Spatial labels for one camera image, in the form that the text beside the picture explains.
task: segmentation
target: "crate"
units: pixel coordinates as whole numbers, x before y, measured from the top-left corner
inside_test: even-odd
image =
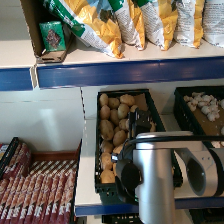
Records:
[[[176,88],[174,116],[182,131],[191,131],[195,135],[205,135],[205,131],[198,120],[191,112],[183,97],[191,96],[193,92],[205,92],[206,95],[213,95],[218,100],[224,99],[224,86],[196,86]],[[210,142],[203,142],[207,148],[214,148]]]
[[[51,174],[52,176],[59,174],[62,170],[66,174],[69,170],[77,170],[78,156],[81,148],[81,143],[76,151],[61,151],[61,152],[35,152],[32,153],[32,161],[30,166],[30,175],[36,174]],[[73,191],[73,200],[71,203],[71,215],[69,224],[76,224],[74,214],[74,200],[76,193],[76,181]]]
[[[100,124],[99,98],[100,98],[101,94],[103,94],[103,93],[106,93],[108,95],[108,97],[114,97],[114,98],[122,96],[124,94],[137,96],[137,95],[140,95],[140,94],[144,93],[148,110],[151,111],[152,119],[157,125],[156,126],[157,131],[158,132],[164,132],[165,128],[163,126],[163,123],[160,119],[160,116],[157,112],[157,109],[154,105],[154,102],[151,98],[151,95],[150,95],[148,89],[100,92],[98,94],[98,97],[97,97],[97,124],[96,124],[96,152],[95,152],[95,191],[96,191],[96,193],[100,194],[100,198],[101,198],[102,203],[115,204],[115,203],[122,203],[118,199],[115,183],[101,184],[101,182],[100,182],[100,174],[102,172],[101,164],[100,164],[100,156],[101,156],[100,144],[102,142],[102,138],[100,136],[100,130],[99,130],[99,124]],[[172,158],[172,164],[175,167],[175,170],[174,170],[174,187],[181,187],[181,185],[183,183],[182,173],[181,173],[179,164],[177,162],[177,159],[176,159],[173,151],[171,153],[171,158]]]
[[[223,224],[224,208],[190,209],[194,224]]]
[[[4,153],[2,159],[0,160],[0,179],[2,179],[2,176],[5,171],[5,167],[9,164],[12,156],[14,155],[16,148],[19,144],[19,139],[17,137],[14,137],[12,141],[10,142],[6,152]]]
[[[122,224],[122,223],[132,223],[132,224],[142,224],[138,213],[130,214],[116,214],[116,215],[102,215],[102,223],[107,224]]]

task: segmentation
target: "potato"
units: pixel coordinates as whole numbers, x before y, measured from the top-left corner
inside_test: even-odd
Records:
[[[110,111],[110,120],[116,125],[119,125],[118,112],[116,109]]]
[[[103,93],[101,96],[100,96],[100,106],[103,107],[104,105],[108,105],[108,96],[107,94]]]
[[[129,107],[126,104],[121,103],[120,106],[118,107],[118,118],[124,119],[127,117],[129,112]]]
[[[100,175],[100,181],[102,184],[115,183],[115,176],[113,171],[104,170]]]
[[[121,144],[124,143],[124,141],[126,140],[126,133],[124,132],[124,130],[118,131],[113,138],[113,144],[114,146],[119,146]]]
[[[100,148],[101,148],[101,152],[112,153],[114,149],[114,145],[106,140],[103,140],[103,142],[100,145]]]
[[[122,120],[120,120],[120,122],[119,122],[119,128],[121,129],[121,130],[128,130],[127,128],[126,128],[126,121],[127,121],[128,119],[122,119]]]
[[[100,110],[100,119],[108,120],[110,117],[110,108],[107,105],[104,105]]]
[[[123,144],[117,146],[117,147],[113,150],[113,153],[120,154],[122,148],[123,148]]]
[[[135,104],[135,98],[131,95],[125,94],[120,97],[121,103],[127,104],[129,107]]]
[[[101,168],[103,170],[111,170],[113,168],[113,163],[111,162],[111,154],[108,152],[103,152],[101,155]]]
[[[108,120],[100,121],[100,132],[104,140],[112,140],[114,137],[113,126],[111,122]]]
[[[111,124],[111,127],[114,129],[114,124],[111,121],[109,121],[109,122]]]
[[[154,124],[154,122],[151,121],[150,124],[152,125],[150,132],[156,132],[156,125]]]
[[[108,106],[110,107],[110,109],[117,109],[120,105],[120,101],[117,98],[109,98],[108,99]]]
[[[119,126],[117,126],[115,129],[114,129],[114,134],[116,134],[118,131],[120,131],[121,129],[119,128]]]
[[[131,107],[131,109],[130,109],[130,112],[135,112],[135,109],[136,108],[138,108],[138,106],[137,105],[133,105],[132,107]]]
[[[129,131],[129,119],[126,120],[125,126],[126,126],[126,129]]]
[[[114,172],[114,176],[117,176],[116,165],[117,165],[117,163],[114,163],[114,164],[113,164],[113,172]]]

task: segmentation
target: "white surface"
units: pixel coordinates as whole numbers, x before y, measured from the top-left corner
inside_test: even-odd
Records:
[[[83,64],[83,63],[104,63],[104,62],[123,62],[123,61],[142,61],[157,59],[175,58],[196,58],[224,56],[224,49],[217,48],[202,40],[200,49],[184,47],[173,41],[168,51],[161,51],[159,47],[146,41],[146,49],[138,51],[134,46],[123,44],[124,58],[116,59],[101,53],[93,47],[86,47],[81,41],[77,40],[71,45],[68,55],[62,64]]]
[[[96,119],[98,92],[149,89],[159,114],[173,113],[176,87],[224,85],[224,79],[81,87],[85,119]]]
[[[167,131],[179,131],[180,128],[172,114],[161,115],[162,122]],[[76,188],[76,206],[101,205],[99,194],[95,193],[94,170],[95,170],[95,145],[96,145],[96,120],[86,120],[83,133],[79,174]],[[187,181],[186,169],[182,160],[177,159],[183,175],[183,185],[174,191],[175,198],[196,197]]]
[[[14,8],[7,12],[13,14]],[[36,63],[24,18],[6,20],[0,17],[0,52],[0,68],[30,68]]]
[[[0,142],[19,137],[32,150],[74,150],[82,138],[80,88],[0,92]]]
[[[193,224],[188,210],[175,210],[176,224]],[[80,217],[78,224],[101,224],[101,216]]]

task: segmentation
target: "metal cylinder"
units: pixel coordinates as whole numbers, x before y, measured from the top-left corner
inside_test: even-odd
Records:
[[[133,162],[142,174],[142,183],[135,190],[139,199],[139,217],[144,224],[173,224],[171,152],[153,148],[150,143],[138,143],[133,151]]]

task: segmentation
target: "white wall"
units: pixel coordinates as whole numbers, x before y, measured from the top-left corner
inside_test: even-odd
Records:
[[[72,150],[83,125],[80,88],[0,92],[0,142],[17,136],[32,150]]]

